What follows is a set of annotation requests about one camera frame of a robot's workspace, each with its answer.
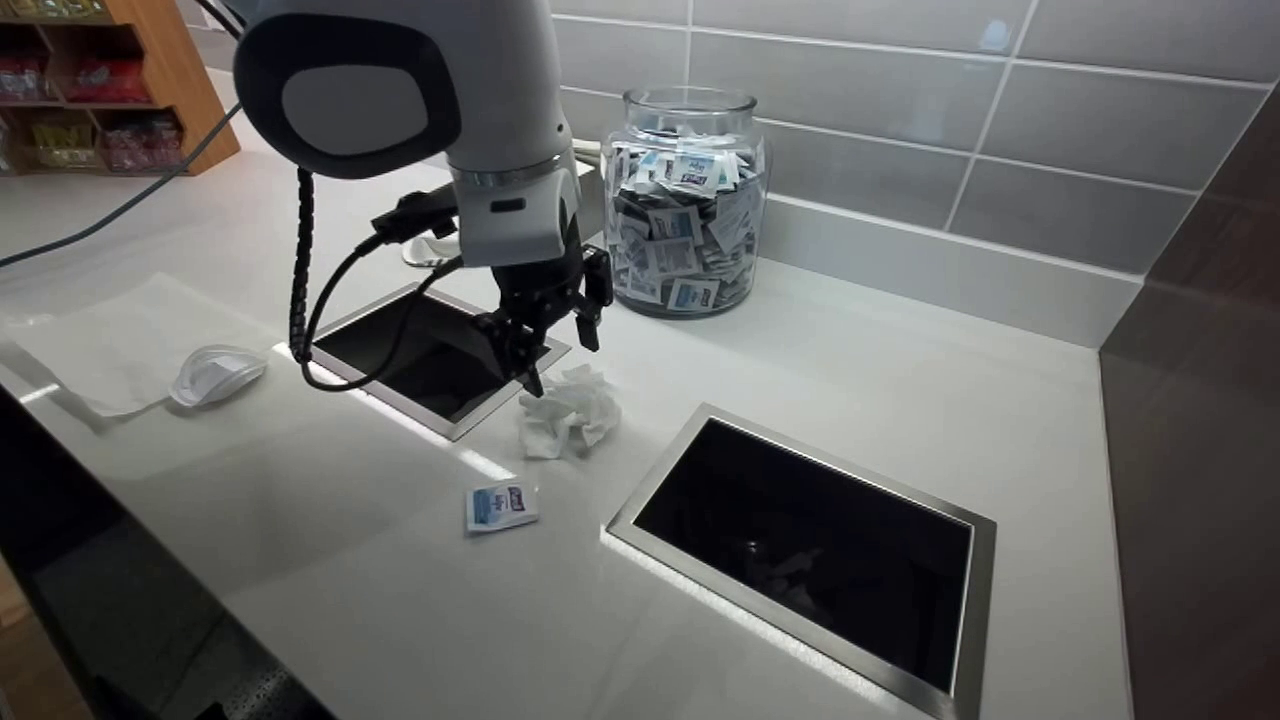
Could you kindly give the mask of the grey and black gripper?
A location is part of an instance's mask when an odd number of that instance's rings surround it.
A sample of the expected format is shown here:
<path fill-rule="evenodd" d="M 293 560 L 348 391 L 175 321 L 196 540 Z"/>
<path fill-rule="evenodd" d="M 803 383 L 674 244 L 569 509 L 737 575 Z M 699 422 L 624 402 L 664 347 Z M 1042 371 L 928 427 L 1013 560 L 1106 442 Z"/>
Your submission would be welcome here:
<path fill-rule="evenodd" d="M 564 316 L 587 353 L 598 347 L 598 316 L 610 303 L 610 258 L 587 244 L 580 220 L 559 214 L 564 251 L 555 260 L 509 264 L 493 279 L 499 303 L 475 321 L 502 375 L 539 397 L 543 336 Z"/>

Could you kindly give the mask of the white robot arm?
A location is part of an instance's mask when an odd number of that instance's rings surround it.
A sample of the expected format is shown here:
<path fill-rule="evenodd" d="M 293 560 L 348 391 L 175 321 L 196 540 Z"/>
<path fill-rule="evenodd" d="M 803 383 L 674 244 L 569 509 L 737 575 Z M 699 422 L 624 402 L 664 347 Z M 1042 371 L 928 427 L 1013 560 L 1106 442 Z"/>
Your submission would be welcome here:
<path fill-rule="evenodd" d="M 489 267 L 499 303 L 475 321 L 502 381 L 539 397 L 551 325 L 598 347 L 609 251 L 580 233 L 580 171 L 559 112 L 548 0 L 222 0 L 239 22 L 231 81 L 250 128 L 295 165 L 298 220 L 288 353 L 303 381 L 334 285 L 387 239 L 460 236 L 427 285 Z M 316 180 L 371 180 L 431 157 L 450 180 L 371 220 L 309 297 Z"/>

